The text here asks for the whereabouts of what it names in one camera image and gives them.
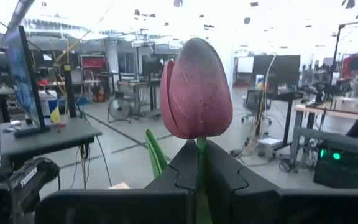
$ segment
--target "pillar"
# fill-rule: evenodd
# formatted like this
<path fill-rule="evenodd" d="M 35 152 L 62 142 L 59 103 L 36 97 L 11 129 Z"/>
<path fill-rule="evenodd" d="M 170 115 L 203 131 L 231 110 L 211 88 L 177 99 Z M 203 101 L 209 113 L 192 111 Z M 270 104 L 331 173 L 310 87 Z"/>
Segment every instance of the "pillar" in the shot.
<path fill-rule="evenodd" d="M 209 42 L 215 48 L 222 61 L 230 94 L 232 94 L 234 79 L 234 35 L 234 30 L 228 30 L 225 28 L 215 30 L 213 37 L 209 38 Z"/>
<path fill-rule="evenodd" d="M 118 73 L 117 42 L 104 40 L 104 46 L 106 48 L 106 57 L 109 63 L 110 72 Z"/>

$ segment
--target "gray table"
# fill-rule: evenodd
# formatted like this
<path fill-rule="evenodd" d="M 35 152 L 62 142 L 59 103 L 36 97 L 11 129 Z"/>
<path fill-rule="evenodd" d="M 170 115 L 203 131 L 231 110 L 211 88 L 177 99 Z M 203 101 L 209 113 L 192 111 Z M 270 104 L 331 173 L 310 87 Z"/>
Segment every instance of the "gray table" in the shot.
<path fill-rule="evenodd" d="M 4 131 L 9 127 L 10 123 L 1 124 L 1 157 L 8 157 L 11 162 L 25 162 L 35 156 L 71 147 L 85 146 L 88 149 L 89 143 L 94 142 L 94 137 L 102 135 L 101 131 L 81 118 L 67 118 L 64 123 L 66 124 L 64 127 L 52 126 L 49 132 L 19 139 L 16 139 L 13 133 Z M 28 125 L 22 122 L 21 128 L 25 129 L 26 127 Z"/>

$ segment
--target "ceiling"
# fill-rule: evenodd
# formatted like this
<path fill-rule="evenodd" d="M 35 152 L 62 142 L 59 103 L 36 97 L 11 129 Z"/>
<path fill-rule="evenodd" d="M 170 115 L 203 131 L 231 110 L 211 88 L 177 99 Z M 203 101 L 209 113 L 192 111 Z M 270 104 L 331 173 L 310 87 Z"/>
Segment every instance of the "ceiling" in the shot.
<path fill-rule="evenodd" d="M 0 0 L 5 23 L 16 6 L 12 2 Z M 358 0 L 352 9 L 345 9 L 343 0 L 260 0 L 254 7 L 252 2 L 257 0 L 183 0 L 177 8 L 173 0 L 35 0 L 25 24 L 26 30 L 69 30 L 77 38 L 81 35 L 73 33 L 82 27 L 92 29 L 94 38 L 139 36 L 141 31 L 164 42 L 196 36 L 229 40 L 236 50 L 332 55 L 338 25 L 358 21 Z M 358 25 L 344 28 L 340 40 L 339 52 L 358 52 Z"/>

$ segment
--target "window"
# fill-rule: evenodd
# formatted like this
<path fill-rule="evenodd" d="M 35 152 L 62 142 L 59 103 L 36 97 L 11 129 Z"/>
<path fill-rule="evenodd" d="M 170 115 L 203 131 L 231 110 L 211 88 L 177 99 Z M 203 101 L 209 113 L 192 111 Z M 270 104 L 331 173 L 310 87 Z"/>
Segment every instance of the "window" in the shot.
<path fill-rule="evenodd" d="M 135 53 L 118 53 L 118 71 L 135 73 Z"/>

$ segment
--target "tulip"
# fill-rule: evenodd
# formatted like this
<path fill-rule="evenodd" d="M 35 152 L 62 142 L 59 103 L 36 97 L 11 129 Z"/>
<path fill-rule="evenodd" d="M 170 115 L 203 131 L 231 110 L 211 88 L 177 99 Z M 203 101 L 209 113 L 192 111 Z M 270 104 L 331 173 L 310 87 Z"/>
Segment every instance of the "tulip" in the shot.
<path fill-rule="evenodd" d="M 197 138 L 201 180 L 197 219 L 198 223 L 211 223 L 203 182 L 206 137 L 225 132 L 231 124 L 233 108 L 222 61 L 209 43 L 190 39 L 177 60 L 164 67 L 160 105 L 168 131 L 182 139 Z"/>

